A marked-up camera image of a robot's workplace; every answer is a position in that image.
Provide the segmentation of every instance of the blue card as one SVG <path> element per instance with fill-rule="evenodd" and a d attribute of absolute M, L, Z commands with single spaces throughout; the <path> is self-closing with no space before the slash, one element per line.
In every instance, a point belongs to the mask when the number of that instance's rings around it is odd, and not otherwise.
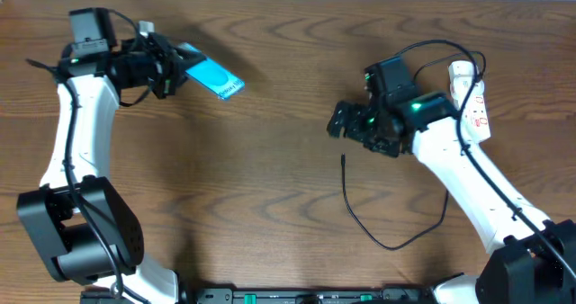
<path fill-rule="evenodd" d="M 189 43 L 182 43 L 178 47 L 202 53 Z M 208 57 L 196 66 L 186 70 L 186 74 L 224 100 L 244 88 L 242 79 L 234 76 L 223 66 Z"/>

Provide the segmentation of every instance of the wooden table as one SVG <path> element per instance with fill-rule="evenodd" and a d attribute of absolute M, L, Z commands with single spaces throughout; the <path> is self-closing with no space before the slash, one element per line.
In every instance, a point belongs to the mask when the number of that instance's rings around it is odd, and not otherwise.
<path fill-rule="evenodd" d="M 447 38 L 483 51 L 492 138 L 501 171 L 560 221 L 576 217 L 576 3 L 464 0 L 5 0 L 0 5 L 0 296 L 77 302 L 80 287 L 49 277 L 15 212 L 48 166 L 59 102 L 49 74 L 71 41 L 68 11 L 117 9 L 190 41 L 247 82 L 222 102 L 199 85 L 120 109 L 112 133 L 114 186 L 138 215 L 146 250 L 201 281 L 238 287 L 378 287 L 479 273 L 488 256 L 450 201 L 445 223 L 385 252 L 347 214 L 348 195 L 384 243 L 436 222 L 443 186 L 413 156 L 391 159 L 330 139 L 340 100 L 366 101 L 363 69 L 416 41 Z M 121 38 L 129 26 L 114 19 Z M 410 52 L 415 70 L 453 53 Z M 446 89 L 427 69 L 425 91 Z M 126 92 L 129 101 L 139 89 Z"/>

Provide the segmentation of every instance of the white power strip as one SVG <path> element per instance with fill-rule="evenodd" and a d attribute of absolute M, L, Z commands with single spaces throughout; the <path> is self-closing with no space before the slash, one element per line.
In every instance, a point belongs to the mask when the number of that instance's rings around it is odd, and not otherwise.
<path fill-rule="evenodd" d="M 460 110 L 462 101 L 473 79 L 473 65 L 470 61 L 455 61 L 448 67 L 450 75 L 450 93 L 454 99 L 456 109 Z M 480 143 L 489 138 L 490 125 L 488 124 L 488 113 L 484 102 L 484 81 L 476 83 L 472 95 L 466 104 L 462 122 L 470 132 L 472 140 Z"/>

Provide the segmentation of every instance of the black cable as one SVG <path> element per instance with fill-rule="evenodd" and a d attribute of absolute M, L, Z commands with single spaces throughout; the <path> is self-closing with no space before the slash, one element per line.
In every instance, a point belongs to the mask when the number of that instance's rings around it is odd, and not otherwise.
<path fill-rule="evenodd" d="M 481 71 L 480 74 L 479 74 L 480 79 L 482 79 L 482 77 L 484 76 L 484 73 L 486 72 L 486 56 L 484 56 L 484 54 L 481 53 L 480 51 L 470 51 L 470 53 L 471 53 L 471 54 L 477 54 L 477 55 L 480 55 L 480 56 L 482 57 L 482 71 Z M 449 59 L 454 58 L 454 57 L 460 57 L 460 56 L 462 56 L 462 55 L 463 55 L 462 52 L 461 52 L 461 53 L 455 53 L 455 54 L 453 54 L 453 55 L 450 55 L 450 56 L 447 56 L 447 57 L 443 57 L 443 58 L 436 59 L 436 60 L 434 60 L 434 61 L 428 62 L 427 64 L 423 65 L 423 66 L 420 67 L 418 70 L 416 70 L 416 72 L 414 73 L 414 77 L 412 77 L 412 81 L 415 82 L 415 81 L 416 81 L 416 77 L 418 77 L 419 73 L 420 73 L 422 70 L 424 70 L 425 68 L 430 67 L 430 66 L 437 65 L 437 64 L 439 64 L 439 63 L 441 63 L 441 62 L 444 62 L 444 61 L 449 60 Z"/>
<path fill-rule="evenodd" d="M 146 90 L 144 92 L 142 92 L 142 94 L 136 99 L 136 101 L 134 101 L 133 103 L 126 103 L 126 102 L 120 101 L 120 106 L 131 107 L 131 106 L 134 106 L 134 105 L 144 101 L 146 99 L 146 97 L 148 97 L 148 95 L 154 89 L 153 87 L 154 86 L 152 85 L 152 83 L 148 84 L 146 87 Z"/>
<path fill-rule="evenodd" d="M 62 160 L 62 165 L 64 166 L 64 175 L 66 176 L 66 181 L 68 184 L 68 189 L 69 189 L 70 197 L 72 198 L 72 201 L 80 210 L 80 213 L 82 214 L 82 216 L 86 220 L 88 227 L 90 227 L 90 229 L 92 230 L 92 232 L 94 233 L 94 235 L 98 239 L 98 242 L 100 242 L 100 245 L 102 246 L 104 252 L 106 253 L 108 260 L 110 261 L 110 265 L 112 266 L 112 270 L 113 270 L 114 274 L 116 275 L 116 283 L 115 284 L 117 285 L 116 289 L 118 291 L 114 291 L 114 288 L 110 288 L 110 291 L 112 292 L 112 295 L 115 298 L 121 298 L 122 294 L 124 293 L 124 283 L 122 280 L 122 273 L 120 272 L 120 267 L 118 265 L 118 262 L 116 261 L 116 257 L 114 256 L 112 249 L 110 248 L 110 245 L 108 244 L 108 241 L 106 241 L 102 232 L 96 226 L 94 219 L 92 219 L 92 216 L 86 210 L 86 206 L 84 204 L 84 202 L 86 200 L 84 200 L 84 198 L 82 197 L 81 194 L 77 193 L 76 188 L 74 188 L 74 182 L 72 180 L 72 165 L 70 164 L 70 158 L 72 157 L 72 140 L 74 139 L 74 129 L 76 126 L 77 112 L 78 112 L 78 107 L 79 107 L 77 95 L 74 92 L 74 90 L 72 89 L 72 87 L 70 87 L 70 85 L 68 84 L 66 79 L 63 78 L 58 73 L 56 68 L 48 67 L 48 66 L 46 66 L 46 65 L 44 65 L 38 61 L 30 60 L 30 59 L 26 59 L 26 62 L 28 62 L 28 64 L 30 64 L 33 67 L 38 67 L 41 69 L 48 70 L 52 74 L 52 76 L 54 77 L 54 80 L 57 83 L 63 84 L 66 87 L 66 90 L 68 91 L 68 93 L 70 94 L 70 99 L 71 99 L 70 104 L 71 104 L 72 110 L 70 113 L 70 123 L 68 124 L 68 131 L 67 131 L 67 136 L 66 136 L 66 145 L 64 146 L 64 150 L 65 150 L 64 151 L 64 160 Z"/>
<path fill-rule="evenodd" d="M 140 296 L 139 294 L 137 294 L 135 291 L 129 289 L 128 287 L 124 286 L 124 292 L 126 293 L 126 295 L 132 297 L 133 299 L 137 300 L 140 303 L 143 304 L 151 304 L 149 300 L 146 300 L 145 298 L 143 298 L 142 296 Z"/>
<path fill-rule="evenodd" d="M 458 117 L 456 118 L 456 136 L 458 137 L 458 142 L 460 143 L 460 146 L 462 147 L 462 151 L 466 154 L 466 156 L 468 157 L 468 160 L 470 160 L 470 163 L 472 164 L 472 166 L 476 169 L 476 171 L 478 171 L 478 174 L 480 174 L 480 176 L 482 176 L 482 178 L 492 188 L 492 190 L 494 190 L 494 192 L 496 194 L 498 194 L 498 196 L 502 199 L 502 201 L 504 201 L 504 203 L 506 203 L 506 205 L 512 210 L 514 217 L 518 217 L 520 220 L 522 220 L 522 222 L 524 222 L 524 224 L 526 224 L 527 227 L 529 227 L 534 232 L 534 234 L 542 241 L 542 243 L 544 244 L 544 247 L 547 248 L 548 251 L 550 251 L 552 256 L 555 257 L 556 260 L 558 260 L 558 262 L 560 262 L 562 267 L 564 269 L 566 269 L 568 274 L 573 278 L 573 280 L 576 281 L 576 273 L 573 271 L 573 269 L 570 267 L 570 265 L 566 262 L 566 260 L 564 260 L 563 256 L 558 252 L 558 250 L 556 250 L 556 248 L 552 245 L 552 243 L 550 243 L 550 241 L 548 241 L 548 239 L 538 229 L 538 227 L 526 215 L 524 215 L 524 213 L 522 212 L 522 208 L 517 207 L 516 204 L 514 204 L 514 202 L 512 202 L 508 198 L 508 196 L 506 196 L 506 194 L 504 194 L 504 192 L 490 179 L 490 177 L 484 172 L 482 167 L 478 164 L 476 159 L 474 159 L 474 157 L 473 157 L 473 155 L 469 149 L 470 146 L 467 145 L 466 142 L 464 141 L 464 137 L 462 135 L 462 125 L 461 125 L 462 117 L 464 114 L 464 109 L 466 107 L 466 104 L 468 103 L 468 99 L 470 99 L 470 96 L 472 95 L 473 88 L 476 85 L 476 83 L 479 81 L 479 73 L 478 73 L 478 68 L 476 66 L 476 60 L 472 56 L 471 52 L 468 51 L 467 49 L 465 49 L 463 46 L 461 46 L 457 43 L 454 43 L 452 41 L 449 41 L 449 40 L 425 40 L 425 41 L 421 41 L 421 42 L 409 45 L 408 47 L 406 47 L 403 50 L 401 50 L 400 52 L 398 52 L 396 55 L 400 55 L 400 54 L 405 53 L 411 49 L 422 47 L 422 46 L 425 46 L 428 44 L 446 44 L 446 45 L 452 46 L 456 49 L 459 49 L 468 59 L 470 59 L 470 62 L 472 62 L 472 70 L 473 70 L 472 84 L 470 85 L 470 89 L 468 89 L 468 93 L 466 94 L 466 96 L 463 99 L 462 106 L 460 108 L 460 111 L 458 112 Z"/>
<path fill-rule="evenodd" d="M 116 14 L 118 17 L 120 17 L 124 21 L 128 22 L 128 24 L 130 24 L 132 26 L 132 28 L 134 28 L 134 41 L 132 42 L 132 45 L 130 46 L 129 51 L 135 50 L 138 47 L 139 42 L 142 43 L 143 49 L 147 49 L 146 44 L 142 41 L 142 36 L 140 35 L 140 31 L 138 30 L 138 26 L 136 25 L 136 23 L 134 23 L 134 21 L 132 19 L 130 19 L 128 16 L 124 15 L 123 13 L 120 13 L 120 12 L 113 10 L 113 9 L 109 9 L 108 12 Z"/>
<path fill-rule="evenodd" d="M 435 225 L 433 225 L 430 228 L 427 228 L 424 231 L 418 233 L 416 236 L 411 237 L 408 241 L 404 242 L 403 244 L 401 244 L 399 246 L 386 246 L 386 245 L 384 245 L 382 242 L 378 241 L 370 232 L 368 232 L 368 229 L 364 226 L 364 224 L 362 224 L 362 222 L 360 222 L 360 219 L 358 219 L 358 217 L 355 215 L 354 211 L 352 210 L 352 207 L 350 206 L 350 203 L 348 202 L 348 197 L 346 195 L 346 169 L 345 169 L 346 168 L 346 155 L 345 154 L 342 154 L 342 157 L 340 158 L 340 164 L 342 165 L 342 193 L 344 194 L 344 203 L 346 204 L 346 208 L 348 209 L 348 212 L 352 216 L 352 219 L 354 219 L 354 221 L 356 221 L 356 223 L 358 224 L 358 226 L 360 226 L 360 228 L 364 231 L 364 233 L 368 237 L 370 237 L 370 239 L 376 245 L 381 247 L 382 249 L 389 250 L 389 251 L 400 250 L 404 246 L 407 246 L 407 245 L 411 244 L 412 242 L 416 241 L 419 237 L 422 237 L 422 236 L 426 235 L 428 232 L 432 231 L 433 229 L 438 228 L 442 224 L 442 222 L 444 221 L 444 217 L 446 215 L 446 208 L 448 206 L 448 198 L 449 198 L 448 191 L 446 191 L 446 195 L 444 198 L 444 207 L 442 208 L 442 215 L 440 216 L 440 220 Z"/>
<path fill-rule="evenodd" d="M 67 44 L 62 50 L 62 53 L 60 53 L 60 58 L 70 58 L 72 51 L 72 43 Z"/>

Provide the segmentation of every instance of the black bracket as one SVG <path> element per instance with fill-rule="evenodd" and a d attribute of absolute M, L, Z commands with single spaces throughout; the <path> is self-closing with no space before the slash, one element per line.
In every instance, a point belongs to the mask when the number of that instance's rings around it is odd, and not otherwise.
<path fill-rule="evenodd" d="M 144 256 L 142 229 L 134 213 L 106 177 L 87 176 L 75 188 L 110 244 L 121 272 L 134 273 Z M 86 223 L 66 225 L 73 209 L 67 186 L 54 190 L 44 186 L 18 196 L 18 217 L 52 278 L 87 285 L 113 270 Z"/>
<path fill-rule="evenodd" d="M 571 220 L 544 224 L 543 234 L 574 267 L 576 225 Z M 504 241 L 506 246 L 492 253 L 476 282 L 476 295 L 481 304 L 574 303 L 576 284 L 537 236 L 522 240 L 507 237 Z"/>
<path fill-rule="evenodd" d="M 368 105 L 341 101 L 328 123 L 331 137 L 361 142 L 365 148 L 396 157 L 411 152 L 417 130 L 432 121 L 457 116 L 444 93 L 420 95 L 400 56 L 365 69 Z"/>

